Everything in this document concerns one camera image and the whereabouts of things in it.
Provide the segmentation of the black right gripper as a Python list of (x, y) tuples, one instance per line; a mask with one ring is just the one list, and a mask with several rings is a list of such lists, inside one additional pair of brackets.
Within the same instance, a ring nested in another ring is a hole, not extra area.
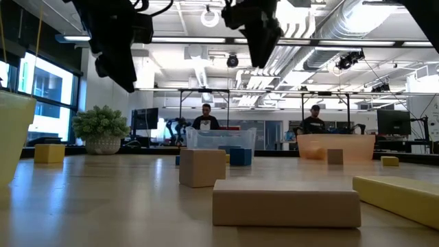
[(270, 30), (263, 42), (259, 33), (254, 30), (240, 30), (247, 40), (251, 63), (253, 67), (265, 67), (277, 42), (283, 35), (278, 19), (276, 18), (279, 0), (225, 0), (226, 5), (222, 9), (222, 18), (226, 27), (236, 30), (244, 25), (273, 29)]

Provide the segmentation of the orange plastic bin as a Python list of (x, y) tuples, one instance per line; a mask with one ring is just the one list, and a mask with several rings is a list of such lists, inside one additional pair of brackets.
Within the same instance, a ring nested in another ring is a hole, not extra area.
[(324, 148), (342, 149), (344, 161), (371, 161), (375, 147), (375, 136), (370, 134), (302, 134), (296, 139), (300, 158), (310, 148)]

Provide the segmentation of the yellow translucent tray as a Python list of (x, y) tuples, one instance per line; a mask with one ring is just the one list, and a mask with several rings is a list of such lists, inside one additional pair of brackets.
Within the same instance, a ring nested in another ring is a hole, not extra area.
[(14, 178), (35, 106), (32, 97), (0, 91), (0, 188)]

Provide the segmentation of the blue cube block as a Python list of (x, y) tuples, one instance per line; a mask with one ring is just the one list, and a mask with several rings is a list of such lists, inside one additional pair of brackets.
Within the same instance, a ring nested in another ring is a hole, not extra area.
[(230, 150), (231, 166), (252, 165), (252, 150), (246, 148), (233, 148)]

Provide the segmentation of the natural wood cube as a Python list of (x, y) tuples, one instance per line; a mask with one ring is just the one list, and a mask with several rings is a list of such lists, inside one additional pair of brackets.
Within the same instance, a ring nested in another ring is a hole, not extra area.
[(180, 151), (179, 183), (190, 188), (213, 187), (226, 178), (224, 150)]
[(343, 165), (344, 164), (344, 152), (342, 149), (328, 149), (327, 150), (327, 163), (329, 165)]

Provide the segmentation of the overhead light bar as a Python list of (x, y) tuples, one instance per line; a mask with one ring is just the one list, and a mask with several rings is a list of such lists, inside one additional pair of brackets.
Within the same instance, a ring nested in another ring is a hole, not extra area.
[[(236, 37), (190, 37), (190, 36), (156, 36), (152, 38), (156, 44), (215, 44), (215, 45), (247, 45), (246, 38)], [(433, 48), (424, 40), (347, 40), (316, 38), (281, 38), (279, 46), (312, 46), (312, 47), (396, 47), (396, 48)]]

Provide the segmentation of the natural wood block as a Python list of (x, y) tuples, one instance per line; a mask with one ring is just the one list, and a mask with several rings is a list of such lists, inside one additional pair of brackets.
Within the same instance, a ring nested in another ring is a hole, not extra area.
[(217, 180), (213, 188), (215, 226), (359, 228), (359, 194), (296, 182)]

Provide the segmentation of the yellow cube block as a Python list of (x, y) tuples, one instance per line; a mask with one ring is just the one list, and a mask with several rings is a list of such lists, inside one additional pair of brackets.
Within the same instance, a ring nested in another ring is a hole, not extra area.
[(36, 144), (35, 163), (62, 163), (65, 155), (64, 144)]

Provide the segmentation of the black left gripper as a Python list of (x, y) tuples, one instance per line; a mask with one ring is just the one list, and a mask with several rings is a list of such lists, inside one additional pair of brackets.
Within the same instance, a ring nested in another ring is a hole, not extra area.
[(106, 49), (120, 48), (132, 43), (152, 42), (154, 28), (152, 16), (141, 14), (149, 8), (107, 6), (89, 14), (89, 45), (94, 54), (102, 54), (95, 60), (95, 69), (100, 78), (109, 77), (128, 93), (134, 92), (136, 72), (131, 53), (107, 56)]

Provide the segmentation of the black computer monitor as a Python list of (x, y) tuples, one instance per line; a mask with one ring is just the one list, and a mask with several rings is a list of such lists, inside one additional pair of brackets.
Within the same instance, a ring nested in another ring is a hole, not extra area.
[(407, 136), (412, 133), (411, 118), (408, 111), (378, 110), (377, 125), (379, 134)]
[(132, 137), (137, 136), (137, 130), (155, 130), (158, 128), (158, 108), (132, 110)]

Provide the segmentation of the silver ventilation duct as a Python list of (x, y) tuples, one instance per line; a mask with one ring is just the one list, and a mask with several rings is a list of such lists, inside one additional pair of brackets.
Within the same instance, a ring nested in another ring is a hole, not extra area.
[(363, 39), (378, 28), (397, 6), (383, 0), (345, 0), (312, 35), (316, 39)]

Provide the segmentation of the thick long yellow block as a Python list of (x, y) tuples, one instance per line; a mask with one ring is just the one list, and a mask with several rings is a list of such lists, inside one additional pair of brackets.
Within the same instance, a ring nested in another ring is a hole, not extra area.
[(361, 201), (439, 231), (439, 184), (396, 176), (356, 176)]

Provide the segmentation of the clear plastic bin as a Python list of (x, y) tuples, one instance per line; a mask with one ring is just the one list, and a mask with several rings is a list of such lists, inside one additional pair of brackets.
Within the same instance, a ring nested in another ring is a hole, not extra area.
[(248, 130), (196, 130), (186, 129), (189, 149), (216, 150), (220, 148), (244, 148), (254, 150), (256, 128)]

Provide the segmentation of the green potted artificial plant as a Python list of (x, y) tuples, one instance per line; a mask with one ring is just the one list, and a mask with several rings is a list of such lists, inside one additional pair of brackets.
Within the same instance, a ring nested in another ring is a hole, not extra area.
[(73, 118), (72, 126), (75, 137), (84, 142), (86, 151), (92, 155), (116, 154), (121, 140), (130, 132), (127, 118), (120, 110), (113, 110), (107, 105), (79, 112)]

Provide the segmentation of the black aluminium table frame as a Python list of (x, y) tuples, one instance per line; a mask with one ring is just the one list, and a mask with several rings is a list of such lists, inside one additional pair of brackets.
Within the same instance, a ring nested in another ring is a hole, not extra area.
[[(71, 146), (66, 147), (64, 154), (66, 156), (86, 154), (85, 147)], [(120, 148), (117, 154), (141, 154), (141, 155), (172, 155), (180, 154), (179, 149), (160, 149), (160, 148)], [(256, 150), (255, 156), (260, 157), (299, 157), (298, 151), (280, 151), (280, 150)], [(433, 165), (439, 167), (439, 155), (437, 154), (406, 154), (406, 153), (385, 153), (375, 152), (373, 160), (379, 160), (382, 156), (395, 156), (402, 163), (413, 163), (419, 165)]]

